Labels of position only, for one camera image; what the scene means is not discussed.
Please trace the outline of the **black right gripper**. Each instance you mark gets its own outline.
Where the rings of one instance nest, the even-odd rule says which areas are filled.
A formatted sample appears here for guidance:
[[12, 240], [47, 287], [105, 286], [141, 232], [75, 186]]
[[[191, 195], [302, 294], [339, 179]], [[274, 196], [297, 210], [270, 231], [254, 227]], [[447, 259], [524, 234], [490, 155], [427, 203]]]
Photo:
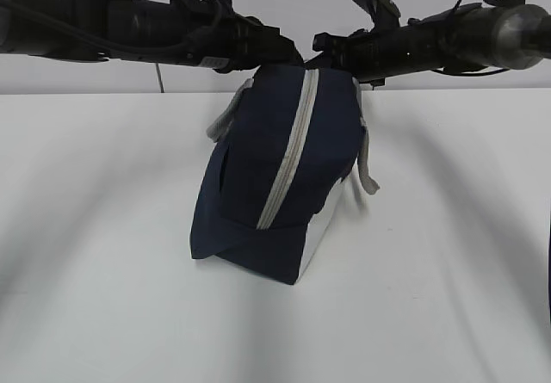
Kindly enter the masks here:
[[350, 36], [316, 34], [313, 50], [319, 55], [312, 59], [312, 66], [347, 71], [361, 84], [383, 86], [396, 71], [391, 58], [383, 52], [381, 41], [366, 30], [357, 30]]

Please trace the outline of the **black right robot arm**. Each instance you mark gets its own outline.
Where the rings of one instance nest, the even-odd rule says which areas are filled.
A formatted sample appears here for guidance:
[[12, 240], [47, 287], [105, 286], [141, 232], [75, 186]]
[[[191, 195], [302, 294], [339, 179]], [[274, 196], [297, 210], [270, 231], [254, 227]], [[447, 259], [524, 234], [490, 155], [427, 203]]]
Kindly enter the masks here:
[[374, 24], [344, 37], [316, 34], [310, 69], [347, 71], [360, 83], [382, 86], [389, 77], [433, 71], [484, 77], [527, 70], [550, 57], [550, 14], [526, 0], [480, 0], [399, 22], [392, 0], [353, 0]]

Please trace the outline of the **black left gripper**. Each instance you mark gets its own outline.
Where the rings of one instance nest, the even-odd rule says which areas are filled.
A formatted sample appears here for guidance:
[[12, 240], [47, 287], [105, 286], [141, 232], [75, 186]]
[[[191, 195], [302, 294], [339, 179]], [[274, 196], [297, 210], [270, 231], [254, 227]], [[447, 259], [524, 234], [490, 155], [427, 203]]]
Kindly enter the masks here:
[[203, 41], [201, 66], [218, 73], [246, 71], [261, 65], [302, 65], [294, 42], [277, 27], [233, 9], [232, 0], [202, 0], [201, 7], [217, 24]]

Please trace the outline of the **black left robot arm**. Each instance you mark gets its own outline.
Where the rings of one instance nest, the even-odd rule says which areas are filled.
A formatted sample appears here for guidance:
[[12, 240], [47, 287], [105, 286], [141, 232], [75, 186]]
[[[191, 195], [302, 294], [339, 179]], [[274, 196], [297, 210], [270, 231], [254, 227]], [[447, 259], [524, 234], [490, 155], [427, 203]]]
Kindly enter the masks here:
[[226, 74], [302, 65], [279, 28], [232, 0], [1, 0], [1, 52], [75, 63], [111, 59]]

